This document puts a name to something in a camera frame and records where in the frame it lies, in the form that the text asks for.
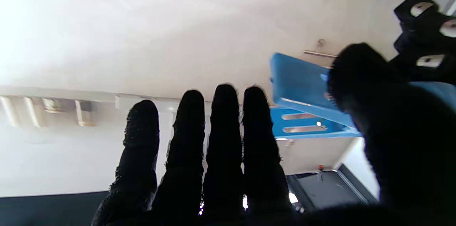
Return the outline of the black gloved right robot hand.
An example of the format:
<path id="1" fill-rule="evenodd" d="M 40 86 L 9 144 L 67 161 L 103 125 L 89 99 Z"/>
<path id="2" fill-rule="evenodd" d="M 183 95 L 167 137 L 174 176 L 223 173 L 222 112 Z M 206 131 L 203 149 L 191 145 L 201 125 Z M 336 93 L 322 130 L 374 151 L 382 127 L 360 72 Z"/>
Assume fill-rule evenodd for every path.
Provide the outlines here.
<path id="1" fill-rule="evenodd" d="M 166 172 L 157 184 L 159 116 L 143 100 L 127 116 L 124 150 L 93 226 L 412 226 L 455 225 L 455 112 L 411 85 L 365 43 L 347 46 L 328 74 L 328 90 L 365 140 L 380 186 L 376 205 L 340 205 L 299 214 L 289 200 L 264 91 L 238 95 L 218 85 L 203 173 L 204 99 L 181 98 Z"/>

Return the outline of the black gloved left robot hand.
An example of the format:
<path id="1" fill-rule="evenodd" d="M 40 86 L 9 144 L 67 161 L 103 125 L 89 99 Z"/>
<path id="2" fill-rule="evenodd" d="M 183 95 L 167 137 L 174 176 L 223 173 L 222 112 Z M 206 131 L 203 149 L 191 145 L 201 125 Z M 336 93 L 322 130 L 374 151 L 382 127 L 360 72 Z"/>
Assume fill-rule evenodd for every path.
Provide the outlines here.
<path id="1" fill-rule="evenodd" d="M 402 32 L 390 64 L 411 82 L 455 85 L 455 17 L 439 12 L 433 0 L 404 0 L 394 14 Z"/>

